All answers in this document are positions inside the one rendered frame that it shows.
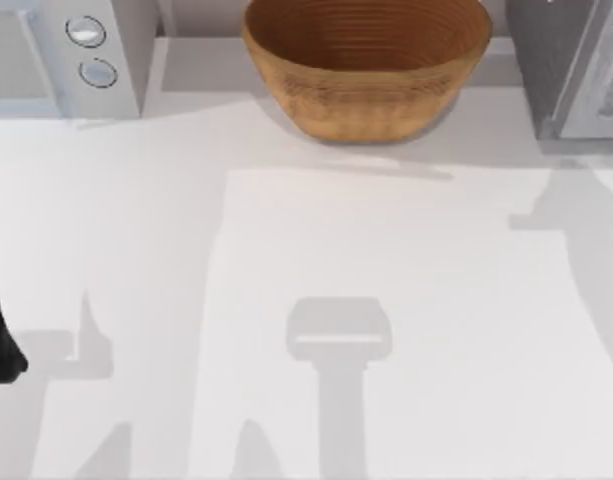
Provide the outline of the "brown woven basket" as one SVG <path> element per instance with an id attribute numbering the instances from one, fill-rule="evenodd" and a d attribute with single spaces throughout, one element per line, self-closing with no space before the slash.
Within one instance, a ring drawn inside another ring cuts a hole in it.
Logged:
<path id="1" fill-rule="evenodd" d="M 305 134 L 384 143 L 430 126 L 492 38 L 480 0 L 250 0 L 242 38 Z"/>

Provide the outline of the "pale microwave oven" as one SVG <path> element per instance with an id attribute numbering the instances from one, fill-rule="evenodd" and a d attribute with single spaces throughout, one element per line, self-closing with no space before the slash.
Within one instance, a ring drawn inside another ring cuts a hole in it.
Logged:
<path id="1" fill-rule="evenodd" d="M 66 22 L 81 16 L 103 24 L 101 46 L 68 38 Z M 140 117 L 159 24 L 158 0 L 0 0 L 0 118 Z M 81 80 L 79 64 L 93 58 L 116 68 L 112 87 Z"/>

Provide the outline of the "round microwave knob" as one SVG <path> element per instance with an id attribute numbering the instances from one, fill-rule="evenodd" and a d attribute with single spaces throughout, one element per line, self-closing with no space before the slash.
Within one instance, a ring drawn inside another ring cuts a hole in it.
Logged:
<path id="1" fill-rule="evenodd" d="M 110 88 L 118 81 L 116 68 L 101 58 L 81 62 L 78 73 L 84 83 L 96 89 Z"/>
<path id="2" fill-rule="evenodd" d="M 91 16 L 69 19 L 65 24 L 65 32 L 74 44 L 82 48 L 97 48 L 106 40 L 105 27 Z"/>

